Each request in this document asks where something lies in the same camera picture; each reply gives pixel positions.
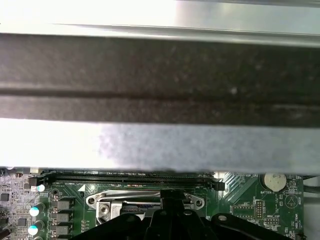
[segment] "metal surface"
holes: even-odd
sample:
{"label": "metal surface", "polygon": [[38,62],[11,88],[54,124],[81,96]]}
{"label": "metal surface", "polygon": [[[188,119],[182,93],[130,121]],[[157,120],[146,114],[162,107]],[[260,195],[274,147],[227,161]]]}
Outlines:
{"label": "metal surface", "polygon": [[318,174],[320,129],[0,119],[0,165]]}
{"label": "metal surface", "polygon": [[[201,197],[189,194],[184,192],[185,199],[188,200],[191,204],[185,204],[188,208],[192,208],[195,210],[200,210],[205,205],[205,200]],[[108,211],[101,211],[101,208],[112,208],[112,204],[114,201],[126,203],[126,204],[142,204],[142,205],[154,205],[159,206],[160,202],[139,202],[139,201],[127,201],[126,199],[140,199],[140,198],[160,198],[160,191],[143,191],[143,190],[106,190],[103,192],[99,192],[93,195],[90,195],[86,198],[86,204],[96,209],[96,216],[102,217],[105,214],[109,213]]]}
{"label": "metal surface", "polygon": [[[319,46],[319,41],[310,42],[307,38],[272,37],[275,34],[319,35],[318,2],[282,1],[281,5],[275,1],[243,2],[94,0],[79,3],[71,0],[66,3],[58,0],[48,7],[38,0],[5,1],[0,9],[0,33]],[[237,32],[269,35],[243,36]]]}

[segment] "cable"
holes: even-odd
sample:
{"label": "cable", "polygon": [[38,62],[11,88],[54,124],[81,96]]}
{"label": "cable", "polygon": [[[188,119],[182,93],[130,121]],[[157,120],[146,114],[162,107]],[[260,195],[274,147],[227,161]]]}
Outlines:
{"label": "cable", "polygon": [[320,194],[320,186],[303,185],[303,191],[306,193]]}

